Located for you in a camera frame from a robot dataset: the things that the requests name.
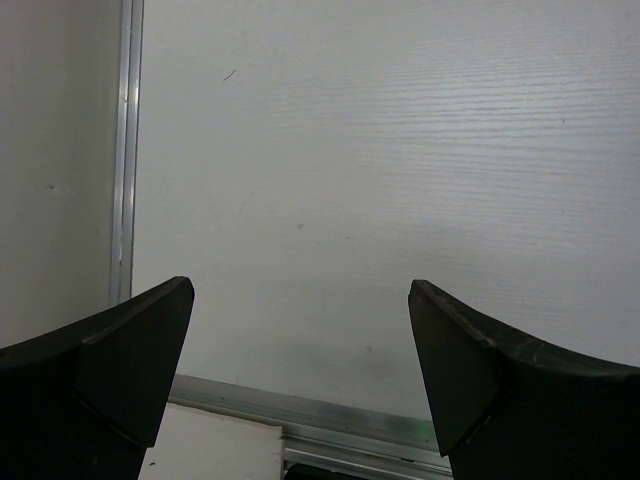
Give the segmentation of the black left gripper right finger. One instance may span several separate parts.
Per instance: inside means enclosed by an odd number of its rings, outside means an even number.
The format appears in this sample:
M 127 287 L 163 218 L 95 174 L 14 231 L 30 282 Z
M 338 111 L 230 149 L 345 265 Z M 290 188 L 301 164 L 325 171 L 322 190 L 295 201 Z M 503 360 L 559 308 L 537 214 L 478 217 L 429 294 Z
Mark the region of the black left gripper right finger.
M 408 307 L 439 452 L 457 479 L 635 479 L 639 371 L 478 312 L 425 280 Z

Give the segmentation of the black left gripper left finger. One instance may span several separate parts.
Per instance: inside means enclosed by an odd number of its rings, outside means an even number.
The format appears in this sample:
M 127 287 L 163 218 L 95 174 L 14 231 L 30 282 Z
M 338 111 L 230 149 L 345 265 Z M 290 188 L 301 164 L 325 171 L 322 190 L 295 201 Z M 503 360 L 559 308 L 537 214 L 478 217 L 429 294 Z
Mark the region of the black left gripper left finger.
M 4 479 L 136 479 L 155 443 L 194 287 L 171 278 L 1 351 Z

